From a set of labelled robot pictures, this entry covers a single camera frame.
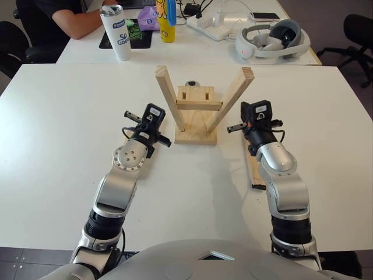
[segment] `white table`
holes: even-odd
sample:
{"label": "white table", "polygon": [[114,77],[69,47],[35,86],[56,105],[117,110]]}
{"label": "white table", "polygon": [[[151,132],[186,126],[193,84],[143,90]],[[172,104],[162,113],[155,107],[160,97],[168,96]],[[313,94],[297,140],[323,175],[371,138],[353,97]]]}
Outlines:
{"label": "white table", "polygon": [[[214,15],[223,0],[214,0],[206,9],[206,14]],[[251,10],[255,12],[274,12],[281,19],[288,16],[276,0],[244,0]],[[102,0],[94,0],[90,11],[100,7]],[[227,15],[228,24],[233,25],[237,19],[243,19],[241,27],[254,25],[248,21],[246,8],[236,1],[224,4],[225,11],[242,13]],[[125,10],[126,18],[137,18],[140,10]],[[71,39],[61,54],[57,63],[123,63],[123,64],[293,64],[293,65],[320,65],[320,60],[310,49],[299,58],[251,58],[250,61],[239,59],[235,53],[234,42],[216,42],[202,33],[191,29],[187,25],[176,27],[175,42],[163,43],[159,32],[155,31],[152,46],[145,50],[132,50],[132,58],[128,61],[118,61],[113,50],[102,50],[98,47],[104,35],[101,26],[96,31],[80,40]]]}
{"label": "white table", "polygon": [[[23,65],[0,97],[0,246],[73,249],[121,128],[147,103],[167,108],[155,65]],[[238,65],[170,65],[222,95]],[[249,187],[240,101],[270,100],[298,159],[320,251],[373,249],[373,126],[337,68],[254,66],[255,80],[218,126],[217,146],[156,144],[126,218],[127,250],[177,239],[270,248],[265,192]],[[174,139],[167,109],[161,132]]]}

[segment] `power strip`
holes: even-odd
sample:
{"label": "power strip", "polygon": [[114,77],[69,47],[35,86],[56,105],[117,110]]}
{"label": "power strip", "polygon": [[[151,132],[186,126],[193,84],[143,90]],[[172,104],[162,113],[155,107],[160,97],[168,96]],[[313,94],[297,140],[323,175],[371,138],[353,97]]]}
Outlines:
{"label": "power strip", "polygon": [[214,27],[213,25],[207,26],[206,28],[199,27],[198,20],[202,20],[202,18],[197,19],[195,16],[190,17],[189,19],[186,20],[186,23],[187,23],[186,25],[203,33],[204,35],[208,36],[209,38],[215,41],[222,41],[229,37],[231,28],[224,27],[223,25],[219,27]]}

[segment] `black office chair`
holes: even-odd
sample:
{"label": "black office chair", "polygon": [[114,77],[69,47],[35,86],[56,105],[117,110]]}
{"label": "black office chair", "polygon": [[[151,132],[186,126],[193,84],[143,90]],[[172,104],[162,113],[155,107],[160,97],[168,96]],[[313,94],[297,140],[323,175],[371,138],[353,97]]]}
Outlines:
{"label": "black office chair", "polygon": [[[15,19],[20,19],[20,13],[15,10]],[[66,43],[29,45],[26,35],[11,22],[0,22],[0,71],[11,79],[22,64],[30,63],[56,63],[64,50]]]}
{"label": "black office chair", "polygon": [[320,57],[325,51],[348,55],[350,58],[338,65],[338,68],[344,67],[352,61],[357,61],[363,68],[368,80],[361,84],[362,88],[366,88],[373,80],[373,67],[370,68],[369,63],[373,64],[373,58],[364,54],[366,50],[371,50],[373,53],[373,19],[365,16],[348,15],[343,23],[344,33],[346,37],[361,46],[358,50],[355,47],[344,48],[324,48],[317,52]]}

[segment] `purple bag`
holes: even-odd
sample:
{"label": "purple bag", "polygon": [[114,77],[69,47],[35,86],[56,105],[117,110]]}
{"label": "purple bag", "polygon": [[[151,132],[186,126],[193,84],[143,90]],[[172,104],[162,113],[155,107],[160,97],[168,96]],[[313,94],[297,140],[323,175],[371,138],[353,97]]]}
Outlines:
{"label": "purple bag", "polygon": [[138,15],[138,22],[141,31],[159,30],[157,8],[155,6],[145,6]]}

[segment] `vr headset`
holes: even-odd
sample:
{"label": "vr headset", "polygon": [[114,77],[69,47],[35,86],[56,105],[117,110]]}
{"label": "vr headset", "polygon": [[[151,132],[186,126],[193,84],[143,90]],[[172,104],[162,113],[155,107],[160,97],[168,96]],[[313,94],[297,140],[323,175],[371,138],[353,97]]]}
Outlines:
{"label": "vr headset", "polygon": [[[247,39],[247,34],[255,30],[269,30],[269,32]],[[269,24],[254,25],[242,29],[235,40],[235,49],[243,59],[254,57],[269,58],[299,57],[307,52],[311,45],[307,33],[299,24],[291,19],[281,20],[274,26]]]}

